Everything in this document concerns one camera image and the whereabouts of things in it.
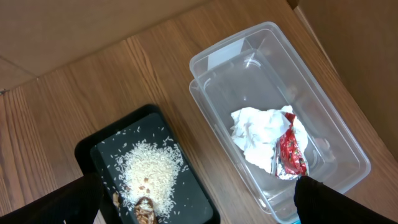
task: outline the transparent plastic box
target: transparent plastic box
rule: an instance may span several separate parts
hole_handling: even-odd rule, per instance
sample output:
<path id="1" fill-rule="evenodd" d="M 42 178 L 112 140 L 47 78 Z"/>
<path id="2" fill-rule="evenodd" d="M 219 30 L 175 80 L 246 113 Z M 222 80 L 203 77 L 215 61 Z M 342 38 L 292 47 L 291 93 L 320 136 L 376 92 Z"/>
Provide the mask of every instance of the transparent plastic box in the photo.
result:
<path id="1" fill-rule="evenodd" d="M 248 163 L 231 139 L 231 113 L 292 105 L 308 132 L 310 177 L 345 193 L 365 178 L 369 159 L 310 70 L 272 22 L 237 33 L 190 62 L 190 91 L 259 206 L 280 223 L 299 220 L 296 180 L 279 180 Z"/>

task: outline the food scrap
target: food scrap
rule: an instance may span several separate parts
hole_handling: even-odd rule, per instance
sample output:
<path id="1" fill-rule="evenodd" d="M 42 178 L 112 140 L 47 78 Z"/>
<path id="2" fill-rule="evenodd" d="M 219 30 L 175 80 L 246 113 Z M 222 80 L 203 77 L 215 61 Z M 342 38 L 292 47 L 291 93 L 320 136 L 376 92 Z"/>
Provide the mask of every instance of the food scrap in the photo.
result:
<path id="1" fill-rule="evenodd" d="M 139 224 L 157 224 L 154 203 L 148 197 L 142 197 L 134 207 L 134 214 Z"/>
<path id="2" fill-rule="evenodd" d="M 112 199 L 113 199 L 113 204 L 116 207 L 120 207 L 120 203 L 119 203 L 119 194 L 117 192 L 113 193 L 112 195 Z"/>

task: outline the wooden table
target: wooden table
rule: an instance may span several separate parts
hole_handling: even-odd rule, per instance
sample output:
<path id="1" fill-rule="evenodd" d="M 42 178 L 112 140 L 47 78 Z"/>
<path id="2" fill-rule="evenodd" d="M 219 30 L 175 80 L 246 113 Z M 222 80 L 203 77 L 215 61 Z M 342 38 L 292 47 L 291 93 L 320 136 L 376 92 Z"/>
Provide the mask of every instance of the wooden table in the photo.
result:
<path id="1" fill-rule="evenodd" d="M 398 163 L 283 0 L 208 2 L 0 96 L 0 215 L 81 177 L 73 154 L 77 142 L 155 103 L 223 223 L 274 223 L 260 211 L 188 90 L 188 63 L 195 54 L 264 21 L 282 29 L 371 161 L 371 173 L 347 196 L 398 221 Z"/>

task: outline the wood grain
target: wood grain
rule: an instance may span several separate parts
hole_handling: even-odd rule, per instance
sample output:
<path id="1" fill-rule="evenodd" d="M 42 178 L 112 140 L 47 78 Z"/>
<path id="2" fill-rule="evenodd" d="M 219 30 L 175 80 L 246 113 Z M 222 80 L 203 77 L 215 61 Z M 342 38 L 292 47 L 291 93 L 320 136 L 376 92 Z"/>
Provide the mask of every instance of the wood grain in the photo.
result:
<path id="1" fill-rule="evenodd" d="M 144 104 L 155 103 L 215 201 L 222 223 L 275 223 L 254 201 L 188 90 L 193 79 L 188 63 L 195 54 L 264 21 L 283 30 L 371 160 L 369 176 L 347 195 L 398 221 L 394 212 L 398 163 L 285 1 L 215 0 L 192 9 L 12 90 L 4 96 L 3 107 L 9 110 L 5 119 L 20 113 L 11 105 L 25 102 L 35 128 L 21 131 L 19 138 L 33 132 L 40 140 L 52 173 L 46 181 L 60 187 L 81 176 L 73 157 L 79 140 Z M 8 161 L 8 166 L 17 167 Z M 4 170 L 5 163 L 0 165 Z M 5 174 L 13 177 L 12 172 L 8 169 Z M 0 206 L 9 212 L 22 204 L 6 197 Z"/>
<path id="2" fill-rule="evenodd" d="M 0 96 L 0 215 L 58 187 L 36 127 L 21 88 Z"/>
<path id="3" fill-rule="evenodd" d="M 341 80 L 398 160 L 398 1 L 302 0 Z"/>

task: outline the wooden surface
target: wooden surface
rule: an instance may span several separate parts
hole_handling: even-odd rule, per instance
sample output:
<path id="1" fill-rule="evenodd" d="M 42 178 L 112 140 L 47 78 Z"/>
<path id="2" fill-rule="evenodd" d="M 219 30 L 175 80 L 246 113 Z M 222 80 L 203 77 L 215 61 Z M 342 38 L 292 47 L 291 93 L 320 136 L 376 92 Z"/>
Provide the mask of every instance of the wooden surface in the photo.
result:
<path id="1" fill-rule="evenodd" d="M 203 1 L 2 0 L 0 56 L 42 75 Z"/>
<path id="2" fill-rule="evenodd" d="M 301 0 L 315 35 L 398 160 L 398 1 Z"/>
<path id="3" fill-rule="evenodd" d="M 279 25 L 371 161 L 371 173 L 347 196 L 398 221 L 398 163 L 286 1 L 274 0 L 208 2 L 0 96 L 0 215 L 80 177 L 73 155 L 79 140 L 155 103 L 222 223 L 275 223 L 254 201 L 188 90 L 195 54 L 264 21 Z"/>
<path id="4" fill-rule="evenodd" d="M 0 91 L 9 90 L 34 78 L 36 78 L 35 75 L 29 74 L 0 57 Z"/>

